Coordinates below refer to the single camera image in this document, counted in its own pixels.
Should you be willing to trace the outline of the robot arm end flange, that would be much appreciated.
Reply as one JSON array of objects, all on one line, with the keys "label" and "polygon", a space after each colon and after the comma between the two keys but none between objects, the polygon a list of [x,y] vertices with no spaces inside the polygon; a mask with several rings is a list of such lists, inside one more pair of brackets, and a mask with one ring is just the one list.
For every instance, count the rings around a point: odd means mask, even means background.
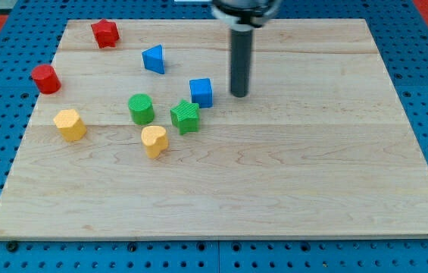
[{"label": "robot arm end flange", "polygon": [[282,3],[282,0],[212,0],[211,12],[232,30],[247,31],[261,28],[275,18]]}]

